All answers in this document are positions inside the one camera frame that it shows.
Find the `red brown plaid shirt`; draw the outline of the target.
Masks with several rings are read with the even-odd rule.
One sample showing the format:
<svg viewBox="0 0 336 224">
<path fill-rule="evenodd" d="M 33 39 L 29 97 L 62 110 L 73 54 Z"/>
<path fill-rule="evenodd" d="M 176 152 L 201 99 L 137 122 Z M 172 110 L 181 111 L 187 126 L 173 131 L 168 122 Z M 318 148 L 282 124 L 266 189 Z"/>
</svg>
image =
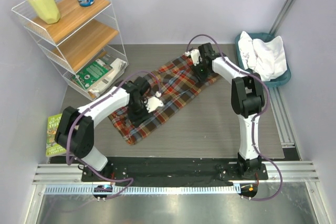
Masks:
<svg viewBox="0 0 336 224">
<path fill-rule="evenodd" d="M 108 116 L 112 125 L 129 145 L 136 144 L 149 136 L 203 90 L 220 79 L 220 75 L 212 73 L 205 82 L 199 82 L 190 65 L 192 65 L 191 59 L 181 55 L 152 71 L 160 80 L 163 91 L 161 100 L 164 107 L 155 111 L 153 116 L 141 123 L 140 126 L 135 127 L 130 122 L 126 107 L 122 107 Z"/>
</svg>

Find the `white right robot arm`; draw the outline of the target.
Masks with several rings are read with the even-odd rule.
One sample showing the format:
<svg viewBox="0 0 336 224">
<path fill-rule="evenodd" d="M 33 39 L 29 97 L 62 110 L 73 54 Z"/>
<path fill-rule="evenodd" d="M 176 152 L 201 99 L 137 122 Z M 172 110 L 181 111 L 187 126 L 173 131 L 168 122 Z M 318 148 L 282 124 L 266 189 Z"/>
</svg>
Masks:
<svg viewBox="0 0 336 224">
<path fill-rule="evenodd" d="M 261 169 L 258 123 L 265 105 L 262 84 L 237 67 L 231 60 L 216 53 L 210 43 L 186 52 L 191 58 L 191 70 L 201 82 L 216 73 L 231 84 L 231 106 L 237 114 L 240 129 L 240 147 L 237 155 L 237 173 L 242 179 L 250 179 Z"/>
</svg>

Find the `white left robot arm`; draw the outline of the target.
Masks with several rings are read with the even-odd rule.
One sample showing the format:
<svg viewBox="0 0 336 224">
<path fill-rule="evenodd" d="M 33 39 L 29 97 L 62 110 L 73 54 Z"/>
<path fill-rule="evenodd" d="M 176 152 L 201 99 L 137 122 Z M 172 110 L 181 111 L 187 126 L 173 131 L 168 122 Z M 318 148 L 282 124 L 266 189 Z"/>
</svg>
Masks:
<svg viewBox="0 0 336 224">
<path fill-rule="evenodd" d="M 144 77 L 137 77 L 135 81 L 128 81 L 120 88 L 114 87 L 110 93 L 95 102 L 77 109 L 71 106 L 65 108 L 56 131 L 55 142 L 91 166 L 98 180 L 107 181 L 111 177 L 112 169 L 107 165 L 107 157 L 94 146 L 95 127 L 122 107 L 126 107 L 131 124 L 138 127 L 152 115 L 145 99 L 145 93 L 150 88 Z"/>
</svg>

